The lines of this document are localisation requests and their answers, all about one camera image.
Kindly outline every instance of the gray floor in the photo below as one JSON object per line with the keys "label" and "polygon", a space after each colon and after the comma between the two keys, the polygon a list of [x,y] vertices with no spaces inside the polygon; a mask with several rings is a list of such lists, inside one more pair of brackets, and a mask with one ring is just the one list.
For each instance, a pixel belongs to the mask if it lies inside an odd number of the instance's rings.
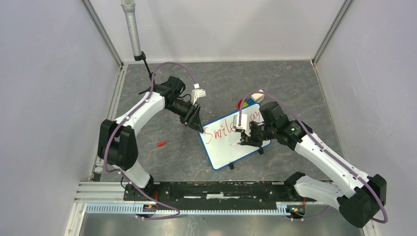
{"label": "gray floor", "polygon": [[[185,63],[194,73],[207,96],[199,99],[202,124],[237,109],[242,97],[254,89],[263,89],[285,101],[327,143],[340,153],[334,127],[309,61],[241,61]],[[156,74],[156,83],[169,75],[181,78],[192,88],[192,80],[178,66],[165,65]],[[142,64],[127,68],[117,110],[122,115],[141,98],[138,92],[150,86]],[[252,154],[235,163],[235,169],[214,171],[206,157],[198,133],[179,122],[177,115],[161,111],[154,116],[137,137],[139,161],[155,181],[208,180],[285,180],[296,171],[316,179],[327,177],[307,159],[273,141],[265,154]],[[158,147],[156,144],[166,141]],[[103,173],[101,181],[119,181],[117,173]]]}
{"label": "gray floor", "polygon": [[[307,215],[323,206],[308,206]],[[317,219],[291,222],[285,216],[185,215],[174,219],[142,221],[128,214],[86,214],[82,236],[363,236],[340,213],[329,210]]]}

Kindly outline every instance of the whiteboard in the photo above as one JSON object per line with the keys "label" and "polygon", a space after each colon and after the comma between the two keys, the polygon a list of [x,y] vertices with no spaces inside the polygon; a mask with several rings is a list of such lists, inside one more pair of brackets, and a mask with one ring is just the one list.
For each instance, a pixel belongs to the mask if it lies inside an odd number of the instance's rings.
{"label": "whiteboard", "polygon": [[[259,112],[259,107],[259,103],[255,103],[245,107],[242,113],[248,114],[251,121],[262,122],[264,119]],[[259,150],[258,147],[231,145],[240,141],[240,133],[233,129],[233,116],[238,114],[239,111],[235,111],[212,121],[203,127],[204,133],[199,133],[211,167],[215,170],[219,170]],[[271,140],[264,141],[262,147],[264,148],[270,143]]]}

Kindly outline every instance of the white robotic arm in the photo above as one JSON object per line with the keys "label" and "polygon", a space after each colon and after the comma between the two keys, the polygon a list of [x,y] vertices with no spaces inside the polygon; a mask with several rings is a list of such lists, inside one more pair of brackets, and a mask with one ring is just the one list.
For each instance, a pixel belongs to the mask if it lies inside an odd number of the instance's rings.
{"label": "white robotic arm", "polygon": [[380,210],[377,200],[365,184],[372,188],[385,205],[387,182],[380,175],[371,177],[350,164],[303,123],[309,131],[307,134],[297,120],[289,121],[277,102],[262,105],[260,112],[264,118],[263,123],[249,122],[242,115],[239,125],[238,116],[234,118],[234,127],[241,133],[240,145],[261,148],[264,140],[276,139],[280,144],[306,157],[335,183],[317,181],[297,172],[284,182],[295,193],[339,210],[347,221],[359,228]]}
{"label": "white robotic arm", "polygon": [[[159,111],[167,109],[179,115],[179,120],[186,127],[190,127],[199,132],[203,132],[203,127],[200,121],[200,105],[196,103],[196,99],[192,102],[185,102],[179,96],[185,90],[185,84],[176,77],[169,77],[167,82],[160,85],[154,85],[154,92],[149,97],[149,92],[135,106],[132,107],[124,115],[116,120],[104,120],[100,126],[100,136],[98,143],[98,156],[104,159],[106,145],[108,144],[111,134],[115,128],[125,122],[117,131],[116,138],[111,140],[110,148],[107,154],[107,162],[116,169],[119,169],[139,188],[146,188],[147,184],[153,181],[152,177],[142,168],[137,161],[138,148],[136,144],[136,136],[139,134],[142,127]],[[193,94],[196,97],[205,95],[204,90],[195,89]],[[137,108],[138,109],[131,117],[129,114]]]}

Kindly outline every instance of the metal frame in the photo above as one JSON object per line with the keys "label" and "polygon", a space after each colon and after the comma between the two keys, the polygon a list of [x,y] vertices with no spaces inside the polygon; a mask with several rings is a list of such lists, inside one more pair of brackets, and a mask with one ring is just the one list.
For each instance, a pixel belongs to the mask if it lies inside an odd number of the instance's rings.
{"label": "metal frame", "polygon": [[113,59],[115,60],[116,64],[119,65],[120,68],[123,67],[123,61],[121,60],[119,54],[116,51],[115,46],[113,45],[109,35],[107,34],[106,30],[104,29],[103,23],[101,23],[100,18],[98,17],[97,13],[95,12],[94,7],[90,0],[81,0],[82,4],[86,8],[87,13],[89,14],[91,21],[93,22],[94,26],[96,27],[98,33],[100,34],[101,38],[103,39],[104,43],[106,44],[107,48],[110,51]]}
{"label": "metal frame", "polygon": [[322,56],[324,50],[326,49],[328,43],[330,42],[331,38],[333,37],[334,33],[336,32],[337,28],[339,27],[340,23],[342,22],[343,18],[345,17],[346,12],[348,11],[349,7],[353,0],[345,0],[342,6],[339,9],[339,12],[336,15],[336,18],[331,23],[330,28],[328,29],[322,43],[320,44],[319,49],[317,50],[316,54],[314,55],[311,62],[313,64],[317,63]]}
{"label": "metal frame", "polygon": [[[119,74],[115,83],[115,89],[113,90],[113,95],[109,102],[110,105],[109,105],[109,110],[107,112],[107,119],[114,120],[116,117],[116,112],[117,112],[120,95],[121,95],[121,89],[123,88],[124,78],[126,76],[128,66],[129,64],[123,65],[123,67],[119,71]],[[103,163],[104,163],[103,160],[98,158],[96,153],[94,153],[94,156],[92,158],[94,162],[91,167],[89,180],[92,180],[92,178],[94,177],[94,173],[101,173],[103,171]]]}
{"label": "metal frame", "polygon": [[[144,205],[154,205],[152,201],[124,201],[124,189],[119,182],[80,182],[75,195],[65,236],[78,236],[86,213],[141,214]],[[285,215],[287,205],[300,205],[301,202],[277,202],[277,210],[242,211],[183,211],[186,215]],[[308,202],[308,205],[323,205],[320,202]],[[158,214],[172,214],[170,210],[160,210]],[[365,236],[377,236],[372,221],[363,227]]]}

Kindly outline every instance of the purple cable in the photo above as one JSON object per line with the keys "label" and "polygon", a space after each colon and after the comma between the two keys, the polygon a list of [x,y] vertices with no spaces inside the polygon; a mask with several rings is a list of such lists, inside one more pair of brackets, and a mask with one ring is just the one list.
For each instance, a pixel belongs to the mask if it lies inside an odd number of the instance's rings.
{"label": "purple cable", "polygon": [[[248,97],[250,97],[252,94],[254,93],[260,93],[260,94],[264,94],[270,98],[272,98],[273,100],[275,100],[279,105],[281,105],[283,108],[285,108],[285,110],[287,110],[301,125],[302,129],[305,131],[305,133],[307,133],[307,135],[310,137],[311,140],[313,140],[313,142],[320,148],[323,149],[323,145],[320,144],[319,141],[317,141],[313,135],[307,130],[307,128],[305,127],[304,123],[301,121],[300,117],[298,117],[298,115],[291,110],[285,103],[283,103],[282,101],[280,101],[279,99],[277,99],[276,97],[272,96],[271,94],[267,93],[267,92],[262,92],[262,91],[254,91],[254,92],[250,92],[248,93],[242,101],[245,101]],[[239,108],[239,126],[241,126],[241,122],[242,122],[242,109],[243,106],[240,106]],[[380,207],[381,211],[382,211],[382,215],[384,216],[383,220],[380,219],[376,219],[376,218],[372,218],[373,221],[376,221],[378,223],[382,223],[385,224],[386,222],[388,222],[388,215],[387,215],[387,211],[385,211],[384,205],[382,204],[381,200],[378,198],[378,195],[375,193],[375,191],[371,188],[371,186],[369,186],[369,184],[364,181],[361,177],[358,177],[358,174],[353,171],[352,169],[350,169],[347,165],[345,165],[342,161],[340,161],[339,159],[337,159],[337,157],[335,157],[331,152],[329,152],[327,149],[324,150],[324,153],[326,153],[327,155],[329,155],[335,162],[337,162],[339,165],[343,166],[343,168],[345,168],[348,172],[350,172],[355,178],[357,178],[368,190],[369,192],[371,192],[372,196],[375,198],[375,200],[378,203],[378,206]]]}
{"label": "purple cable", "polygon": [[306,218],[303,217],[301,219],[292,218],[291,220],[292,221],[304,221],[304,220],[312,220],[312,219],[315,219],[315,218],[319,218],[320,216],[324,215],[329,209],[330,209],[330,206],[328,205],[322,212],[318,213],[317,215],[309,216],[309,217],[306,217]]}
{"label": "purple cable", "polygon": [[[153,73],[152,73],[152,77],[151,77],[151,80],[150,80],[150,91],[149,91],[149,94],[148,94],[148,96],[145,98],[145,100],[143,101],[143,102],[141,102],[137,107],[135,107],[128,115],[127,115],[127,117],[132,117],[132,115],[133,114],[135,114],[135,112],[137,112],[145,103],[146,103],[146,100],[148,100],[148,99],[150,99],[151,98],[151,96],[152,96],[152,94],[153,94],[153,82],[154,82],[154,80],[155,80],[155,73],[156,73],[156,71],[161,67],[161,66],[163,66],[163,65],[166,65],[166,64],[174,64],[174,65],[178,65],[178,66],[181,66],[183,69],[185,69],[187,72],[188,72],[188,74],[191,76],[191,79],[194,81],[194,84],[197,84],[197,81],[196,81],[196,79],[194,78],[194,76],[191,74],[191,71],[187,68],[187,67],[185,67],[185,65],[183,65],[183,64],[180,64],[180,63],[177,63],[177,62],[171,62],[171,61],[167,61],[167,62],[164,62],[164,63],[161,63],[161,64],[159,64],[156,68],[155,68],[155,70],[153,71]],[[110,135],[110,138],[109,138],[109,141],[107,142],[107,145],[106,145],[106,150],[104,151],[104,157],[103,157],[103,159],[104,159],[104,169],[106,170],[106,172],[109,172],[109,173],[111,173],[111,172],[115,172],[115,171],[120,171],[119,169],[112,169],[112,170],[109,170],[108,168],[107,168],[107,156],[108,156],[108,153],[109,153],[109,149],[110,149],[110,145],[111,145],[111,143],[112,143],[112,140],[113,140],[113,138],[116,136],[116,133],[117,133],[117,131],[120,129],[120,127],[126,122],[127,120],[126,120],[126,118],[124,118],[121,122],[120,122],[120,124],[118,124],[117,126],[116,126],[116,128],[114,129],[114,131],[113,131],[113,133]],[[155,199],[153,199],[152,197],[150,197],[150,196],[148,196],[142,189],[140,189],[135,183],[133,183],[123,172],[121,172],[121,174],[122,174],[122,176],[125,178],[125,179],[127,179],[128,181],[129,181],[129,183],[131,183],[131,185],[133,186],[133,187],[135,187],[143,196],[145,196],[147,199],[149,199],[149,200],[151,200],[151,201],[154,201],[154,202],[156,202],[157,204],[160,204],[161,206],[164,206],[164,207],[167,207],[167,208],[169,208],[169,209],[172,209],[172,210],[175,210],[175,211],[177,211],[177,213],[176,214],[174,214],[174,215],[167,215],[167,216],[161,216],[161,217],[156,217],[156,218],[143,218],[144,220],[162,220],[162,219],[169,219],[169,218],[173,218],[173,217],[176,217],[176,216],[178,216],[179,214],[180,214],[180,211],[179,211],[179,209],[177,209],[177,208],[175,208],[175,207],[173,207],[173,206],[169,206],[169,205],[167,205],[167,204],[165,204],[165,203],[162,203],[162,202],[160,202],[160,201],[158,201],[158,200],[155,200]]]}

